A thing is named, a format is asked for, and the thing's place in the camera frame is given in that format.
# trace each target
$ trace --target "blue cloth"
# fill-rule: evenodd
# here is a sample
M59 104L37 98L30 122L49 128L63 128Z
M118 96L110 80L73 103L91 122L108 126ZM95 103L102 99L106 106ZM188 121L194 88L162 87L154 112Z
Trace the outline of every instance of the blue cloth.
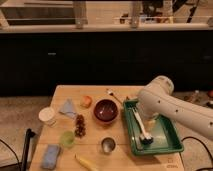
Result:
M60 147L58 145L48 145L43 156L41 167L43 169L55 169L59 152Z

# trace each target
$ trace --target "white cup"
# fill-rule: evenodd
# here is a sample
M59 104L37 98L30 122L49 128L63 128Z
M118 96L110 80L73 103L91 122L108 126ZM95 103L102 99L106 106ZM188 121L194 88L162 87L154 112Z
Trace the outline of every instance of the white cup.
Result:
M52 107L43 108L39 112L39 119L47 125L53 125L56 122L54 109Z

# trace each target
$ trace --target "green tray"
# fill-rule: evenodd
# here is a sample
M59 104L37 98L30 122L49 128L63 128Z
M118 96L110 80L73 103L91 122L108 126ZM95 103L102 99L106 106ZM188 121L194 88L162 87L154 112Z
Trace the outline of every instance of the green tray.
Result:
M162 115L156 118L156 123L151 131L154 142L150 145L143 145L139 139L140 127L136 121L132 108L136 107L137 100L124 102L124 114L128 126L129 139L132 153L134 155L155 155L183 151L176 128L172 121Z

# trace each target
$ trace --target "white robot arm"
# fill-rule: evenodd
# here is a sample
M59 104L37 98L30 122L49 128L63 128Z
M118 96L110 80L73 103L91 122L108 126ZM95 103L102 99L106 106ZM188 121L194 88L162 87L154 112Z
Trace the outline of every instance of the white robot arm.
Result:
M213 110L174 98L173 90L168 77L156 77L138 94L140 115L151 119L160 113L213 140Z

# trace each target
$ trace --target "bowl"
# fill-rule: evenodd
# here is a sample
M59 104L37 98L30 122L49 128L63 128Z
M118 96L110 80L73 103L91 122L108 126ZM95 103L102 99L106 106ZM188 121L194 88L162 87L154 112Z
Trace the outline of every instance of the bowl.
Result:
M101 141L101 147L104 153L110 154L115 149L115 141L111 137L106 137Z
M112 100L100 100L94 108L95 119L102 124L111 124L118 115L118 108Z

